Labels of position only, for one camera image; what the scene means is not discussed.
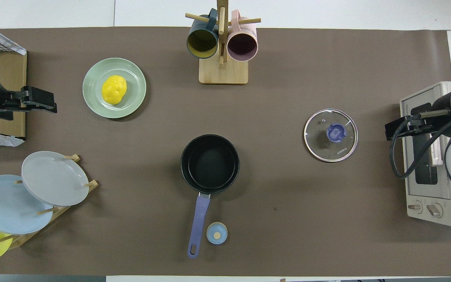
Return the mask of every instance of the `purple handle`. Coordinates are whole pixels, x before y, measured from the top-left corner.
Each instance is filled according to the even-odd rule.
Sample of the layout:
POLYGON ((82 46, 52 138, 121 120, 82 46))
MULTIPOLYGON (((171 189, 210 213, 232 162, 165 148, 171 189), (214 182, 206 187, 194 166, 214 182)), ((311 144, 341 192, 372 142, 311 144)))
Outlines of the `purple handle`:
POLYGON ((191 238, 189 239, 188 257, 194 259, 199 252, 199 244, 203 233, 204 217, 210 204, 210 198, 197 197, 195 218, 193 220, 193 229, 191 230, 191 238))

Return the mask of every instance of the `mug rack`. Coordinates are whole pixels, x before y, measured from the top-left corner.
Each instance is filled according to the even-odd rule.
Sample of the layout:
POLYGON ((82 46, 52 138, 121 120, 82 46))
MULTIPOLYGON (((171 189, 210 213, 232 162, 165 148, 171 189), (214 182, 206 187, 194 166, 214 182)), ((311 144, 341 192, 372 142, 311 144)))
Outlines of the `mug rack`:
MULTIPOLYGON (((236 84, 248 82, 248 62, 227 59, 227 31, 231 22, 228 21, 229 0, 217 0, 218 11, 218 50, 208 59, 199 59, 199 82, 202 84, 236 84)), ((186 13, 186 18, 208 22, 208 18, 186 13)), ((240 25, 260 23, 260 18, 239 21, 240 25)))

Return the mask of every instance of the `small blue container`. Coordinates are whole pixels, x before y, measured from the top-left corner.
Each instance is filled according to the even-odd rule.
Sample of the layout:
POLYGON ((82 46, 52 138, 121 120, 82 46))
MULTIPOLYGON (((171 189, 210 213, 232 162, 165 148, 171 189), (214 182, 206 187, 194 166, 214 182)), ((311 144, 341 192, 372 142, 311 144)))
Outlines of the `small blue container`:
POLYGON ((210 224, 206 229, 206 238, 214 245, 220 245, 227 239, 227 227, 218 221, 210 224))

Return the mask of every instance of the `pink mug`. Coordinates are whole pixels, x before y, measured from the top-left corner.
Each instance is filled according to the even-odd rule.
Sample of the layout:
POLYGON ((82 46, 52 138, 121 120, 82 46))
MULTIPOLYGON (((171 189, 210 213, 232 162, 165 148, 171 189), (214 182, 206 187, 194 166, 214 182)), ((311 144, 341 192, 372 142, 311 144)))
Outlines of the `pink mug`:
POLYGON ((247 20, 241 17, 239 10, 232 12, 229 35, 227 36, 227 53, 236 61, 246 62, 255 57, 258 50, 256 27, 253 23, 240 25, 238 22, 247 20))

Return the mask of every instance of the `saucepan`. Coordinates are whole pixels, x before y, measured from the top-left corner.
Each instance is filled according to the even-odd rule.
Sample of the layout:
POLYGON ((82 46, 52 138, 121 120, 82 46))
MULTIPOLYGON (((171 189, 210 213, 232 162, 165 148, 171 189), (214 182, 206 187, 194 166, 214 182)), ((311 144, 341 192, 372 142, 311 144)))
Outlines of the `saucepan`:
POLYGON ((184 180, 199 192, 188 247, 188 257, 194 259, 199 252, 210 196, 233 184, 240 171, 240 157, 227 139, 206 134, 193 139, 186 146, 180 159, 180 168, 184 180))

